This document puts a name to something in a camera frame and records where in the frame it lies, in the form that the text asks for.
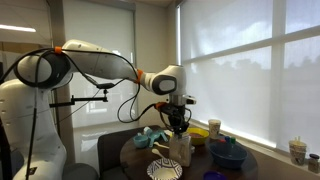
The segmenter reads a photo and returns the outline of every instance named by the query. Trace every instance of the yellow bowl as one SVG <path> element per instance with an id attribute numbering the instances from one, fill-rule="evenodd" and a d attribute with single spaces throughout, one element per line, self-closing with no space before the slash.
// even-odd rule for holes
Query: yellow bowl
<path id="1" fill-rule="evenodd" d="M 194 146 L 202 145 L 209 136 L 209 132 L 201 128 L 188 128 L 187 132 L 191 136 L 191 143 Z"/>

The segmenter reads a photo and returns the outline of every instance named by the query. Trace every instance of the patterned plate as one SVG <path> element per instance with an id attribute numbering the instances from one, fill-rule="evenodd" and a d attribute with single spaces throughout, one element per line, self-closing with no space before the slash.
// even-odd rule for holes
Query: patterned plate
<path id="1" fill-rule="evenodd" d="M 153 161 L 147 173 L 153 180 L 176 180 L 182 175 L 182 167 L 174 160 L 162 158 Z"/>

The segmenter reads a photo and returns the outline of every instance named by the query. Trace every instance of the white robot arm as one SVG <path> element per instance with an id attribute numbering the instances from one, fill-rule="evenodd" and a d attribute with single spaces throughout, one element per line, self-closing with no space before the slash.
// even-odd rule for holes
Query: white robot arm
<path id="1" fill-rule="evenodd" d="M 31 163 L 25 163 L 14 179 L 25 179 L 26 174 L 30 179 L 61 179 L 66 151 L 55 130 L 47 97 L 52 89 L 67 84 L 74 72 L 82 73 L 102 89 L 106 87 L 86 74 L 127 79 L 155 94 L 168 94 L 169 102 L 156 108 L 168 115 L 175 133 L 186 131 L 185 105 L 195 104 L 195 99 L 186 95 L 182 66 L 172 65 L 159 73 L 145 73 L 123 57 L 79 40 L 70 40 L 54 50 L 30 52 L 12 67 L 18 79 L 0 86 L 0 117 L 10 145 L 21 151 L 25 162 L 32 157 Z"/>

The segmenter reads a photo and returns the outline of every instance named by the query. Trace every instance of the table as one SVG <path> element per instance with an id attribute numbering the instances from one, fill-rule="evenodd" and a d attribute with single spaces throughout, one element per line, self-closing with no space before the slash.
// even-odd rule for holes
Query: table
<path id="1" fill-rule="evenodd" d="M 195 146 L 195 152 L 191 157 L 189 167 L 182 167 L 183 173 L 180 179 L 185 180 L 201 180 L 203 174 L 207 171 L 217 171 L 224 174 L 228 180 L 255 180 L 258 179 L 257 161 L 248 151 L 248 157 L 242 164 L 242 168 L 231 170 L 219 167 L 213 162 L 213 158 L 207 148 L 212 140 L 207 138 L 205 145 Z M 168 142 L 159 141 L 160 144 L 167 145 Z M 161 148 L 154 145 L 165 157 L 169 157 L 169 149 Z M 152 161 L 160 159 L 160 157 L 151 152 L 152 148 L 137 149 L 134 146 L 133 139 L 129 139 L 121 149 L 120 161 L 124 164 L 124 172 L 133 180 L 150 179 L 147 174 L 147 167 Z"/>

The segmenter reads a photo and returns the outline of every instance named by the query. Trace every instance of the ceiling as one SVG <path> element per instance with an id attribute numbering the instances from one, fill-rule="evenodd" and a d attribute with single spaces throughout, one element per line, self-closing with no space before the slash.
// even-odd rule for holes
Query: ceiling
<path id="1" fill-rule="evenodd" d="M 146 3 L 166 8 L 173 0 L 119 0 Z M 0 42 L 51 44 L 47 4 L 45 0 L 0 0 L 0 24 L 32 27 L 34 32 L 0 29 Z"/>

